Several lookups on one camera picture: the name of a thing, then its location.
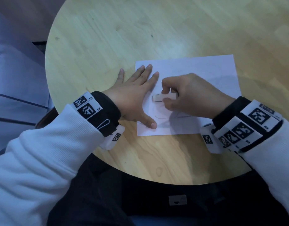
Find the sheet of paper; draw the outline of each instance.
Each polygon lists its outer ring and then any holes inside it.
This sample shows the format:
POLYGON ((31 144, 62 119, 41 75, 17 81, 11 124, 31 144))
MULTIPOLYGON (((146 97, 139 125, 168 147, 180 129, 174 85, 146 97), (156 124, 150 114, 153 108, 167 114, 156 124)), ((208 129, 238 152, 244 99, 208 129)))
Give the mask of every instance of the sheet of paper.
POLYGON ((211 123, 210 119, 171 112, 164 107, 163 102, 153 102, 153 94, 162 91, 161 81, 163 78, 196 73, 225 94, 234 98, 241 96, 233 55, 137 61, 135 67, 138 69, 142 65, 149 64, 153 65, 151 76, 156 71, 159 71, 160 76, 153 91, 146 95, 143 109, 156 121, 157 129, 149 129, 137 122, 138 136, 196 134, 199 133, 201 126, 211 123))

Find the wooden tabletop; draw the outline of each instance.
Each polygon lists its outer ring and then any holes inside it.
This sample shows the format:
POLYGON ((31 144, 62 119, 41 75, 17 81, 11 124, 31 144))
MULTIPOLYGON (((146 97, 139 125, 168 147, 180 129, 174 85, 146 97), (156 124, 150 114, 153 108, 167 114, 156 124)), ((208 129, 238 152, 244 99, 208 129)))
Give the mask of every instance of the wooden tabletop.
MULTIPOLYGON (((46 49, 49 90, 58 112, 86 90, 111 87, 135 61, 233 54, 242 94, 289 120, 289 0, 67 0, 46 49)), ((199 135, 124 136, 94 154, 146 180, 213 183, 250 168, 235 153, 212 155, 199 135)))

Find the person's right hand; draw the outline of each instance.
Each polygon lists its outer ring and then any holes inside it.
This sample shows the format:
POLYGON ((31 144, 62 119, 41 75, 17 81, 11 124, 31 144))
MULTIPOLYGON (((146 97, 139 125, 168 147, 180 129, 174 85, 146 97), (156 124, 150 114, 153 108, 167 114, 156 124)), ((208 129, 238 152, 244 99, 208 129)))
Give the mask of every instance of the person's right hand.
POLYGON ((179 97, 176 100, 165 98, 165 107, 196 117, 213 119, 235 100, 193 73, 163 79, 161 93, 169 93, 171 87, 179 97))

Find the sleeve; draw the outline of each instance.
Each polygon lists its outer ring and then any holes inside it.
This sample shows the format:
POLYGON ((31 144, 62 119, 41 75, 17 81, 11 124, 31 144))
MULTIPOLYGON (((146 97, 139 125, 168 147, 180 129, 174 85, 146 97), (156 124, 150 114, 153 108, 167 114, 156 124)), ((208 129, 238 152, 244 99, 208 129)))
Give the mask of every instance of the sleeve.
POLYGON ((261 175, 289 214, 289 122, 284 119, 274 135, 242 157, 261 175))
POLYGON ((0 225, 44 225, 53 206, 104 136, 70 105, 28 130, 0 156, 0 225))

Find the fingernail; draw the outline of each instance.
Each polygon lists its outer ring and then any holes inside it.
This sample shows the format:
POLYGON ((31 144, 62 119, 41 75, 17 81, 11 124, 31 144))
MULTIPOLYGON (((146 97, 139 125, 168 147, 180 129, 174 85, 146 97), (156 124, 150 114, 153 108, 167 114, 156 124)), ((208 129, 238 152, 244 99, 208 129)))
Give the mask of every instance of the fingernail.
POLYGON ((156 123, 152 123, 150 128, 151 129, 156 129, 157 128, 157 124, 156 123))

